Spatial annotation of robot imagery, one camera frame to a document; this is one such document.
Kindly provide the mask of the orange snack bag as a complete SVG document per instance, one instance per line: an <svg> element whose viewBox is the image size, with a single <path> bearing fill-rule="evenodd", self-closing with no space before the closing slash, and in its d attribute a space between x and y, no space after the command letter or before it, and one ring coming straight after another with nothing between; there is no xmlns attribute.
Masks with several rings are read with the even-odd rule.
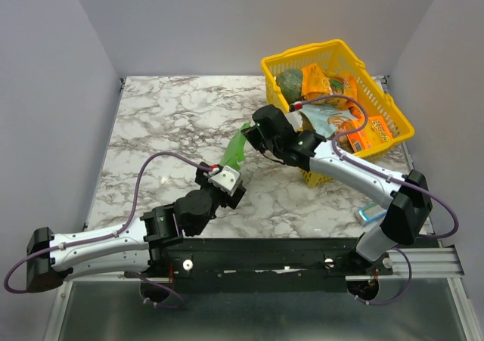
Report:
<svg viewBox="0 0 484 341"><path fill-rule="evenodd" d="M334 72L323 70L318 64L309 64L302 69L302 97L306 100L316 99L325 95L337 95L337 98L329 98L314 102L315 105L329 104L337 109L347 109L351 104L341 95L352 98L358 97L356 80L349 72Z"/></svg>

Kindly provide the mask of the aluminium frame rail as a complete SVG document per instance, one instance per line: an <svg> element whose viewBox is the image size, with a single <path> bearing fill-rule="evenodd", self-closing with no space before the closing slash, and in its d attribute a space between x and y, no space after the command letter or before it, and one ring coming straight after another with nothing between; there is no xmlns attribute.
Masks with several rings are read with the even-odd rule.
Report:
<svg viewBox="0 0 484 341"><path fill-rule="evenodd" d="M72 265L73 272L65 280L72 281L96 274L142 272L148 269L148 260L147 250L132 250L89 259ZM464 270L452 248L407 249L400 253L391 250L383 257L383 270L380 271L382 278L402 279L409 275L414 279L461 278Z"/></svg>

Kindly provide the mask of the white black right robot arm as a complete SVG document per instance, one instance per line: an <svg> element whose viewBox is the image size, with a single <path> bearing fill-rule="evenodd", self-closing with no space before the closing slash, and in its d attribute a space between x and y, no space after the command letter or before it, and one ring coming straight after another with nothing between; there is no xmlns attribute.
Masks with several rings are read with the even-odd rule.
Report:
<svg viewBox="0 0 484 341"><path fill-rule="evenodd" d="M404 175L336 150L322 135L295 131L273 105L259 108L253 121L242 134L255 150L270 151L287 166L340 181L386 210L384 219L363 233L350 251L347 259L353 272L365 274L394 246L415 242L433 208L423 174L413 170Z"/></svg>

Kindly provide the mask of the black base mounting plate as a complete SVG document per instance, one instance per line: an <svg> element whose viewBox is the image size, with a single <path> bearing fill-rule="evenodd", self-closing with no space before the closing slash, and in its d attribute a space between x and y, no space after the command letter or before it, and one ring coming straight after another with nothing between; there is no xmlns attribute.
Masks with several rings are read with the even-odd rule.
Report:
<svg viewBox="0 0 484 341"><path fill-rule="evenodd" d="M350 261L354 238L195 238L166 248L122 251L75 266L76 277L140 272L171 277L178 293L344 293L349 282L396 274L387 251L369 268Z"/></svg>

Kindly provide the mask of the light blue snack bag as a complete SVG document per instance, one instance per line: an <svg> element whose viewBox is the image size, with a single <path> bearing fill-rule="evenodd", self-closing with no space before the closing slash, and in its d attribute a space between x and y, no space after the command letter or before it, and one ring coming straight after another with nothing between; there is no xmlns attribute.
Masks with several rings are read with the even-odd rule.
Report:
<svg viewBox="0 0 484 341"><path fill-rule="evenodd" d="M307 104L302 107L300 113L319 135L326 138L343 132L347 122L358 118L351 110L340 110L329 104Z"/></svg>

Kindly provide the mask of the orange cracker box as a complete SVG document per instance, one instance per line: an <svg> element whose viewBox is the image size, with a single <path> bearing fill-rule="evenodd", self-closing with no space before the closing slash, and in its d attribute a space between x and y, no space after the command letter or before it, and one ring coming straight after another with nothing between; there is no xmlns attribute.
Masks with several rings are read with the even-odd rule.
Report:
<svg viewBox="0 0 484 341"><path fill-rule="evenodd" d="M346 137L356 153L385 144L393 139L382 116L370 116L367 125L362 130L347 134Z"/></svg>

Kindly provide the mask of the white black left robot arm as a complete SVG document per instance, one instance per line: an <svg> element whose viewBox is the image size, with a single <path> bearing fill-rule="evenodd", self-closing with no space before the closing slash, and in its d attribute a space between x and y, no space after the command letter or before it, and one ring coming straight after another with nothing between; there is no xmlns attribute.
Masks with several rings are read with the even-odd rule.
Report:
<svg viewBox="0 0 484 341"><path fill-rule="evenodd" d="M165 248L201 234L218 208L236 208L246 192L240 172L230 166L198 169L195 182L198 189L140 217L131 215L124 225L72 234L36 229L26 248L26 291L45 292L112 271L162 275L168 265Z"/></svg>

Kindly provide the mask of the yellow plastic shopping basket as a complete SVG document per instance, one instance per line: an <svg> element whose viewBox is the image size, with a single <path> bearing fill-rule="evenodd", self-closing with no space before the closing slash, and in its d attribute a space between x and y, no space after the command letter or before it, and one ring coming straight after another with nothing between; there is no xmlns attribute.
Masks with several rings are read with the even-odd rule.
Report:
<svg viewBox="0 0 484 341"><path fill-rule="evenodd" d="M341 39L298 46L261 61L269 104L299 113L304 129L328 139L341 134L342 149L375 162L414 136L393 98L371 78Z"/></svg>

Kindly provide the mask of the small blue white packet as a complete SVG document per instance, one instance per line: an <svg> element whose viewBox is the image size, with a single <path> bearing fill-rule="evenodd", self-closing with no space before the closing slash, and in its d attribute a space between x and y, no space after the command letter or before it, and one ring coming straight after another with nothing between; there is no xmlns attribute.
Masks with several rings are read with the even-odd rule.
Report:
<svg viewBox="0 0 484 341"><path fill-rule="evenodd" d="M378 222L386 215L386 210L377 203L370 203L355 212L355 217L362 226Z"/></svg>

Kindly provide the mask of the green paper box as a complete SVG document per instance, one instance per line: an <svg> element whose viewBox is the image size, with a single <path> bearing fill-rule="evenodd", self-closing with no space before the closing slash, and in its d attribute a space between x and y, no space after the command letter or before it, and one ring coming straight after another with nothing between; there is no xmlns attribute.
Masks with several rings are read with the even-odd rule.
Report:
<svg viewBox="0 0 484 341"><path fill-rule="evenodd" d="M228 142L225 152L219 161L219 165L230 166L237 171L241 169L241 163L245 160L244 147L246 144L246 138L242 134L242 131L249 127L250 124L246 122L237 130L237 133Z"/></svg>

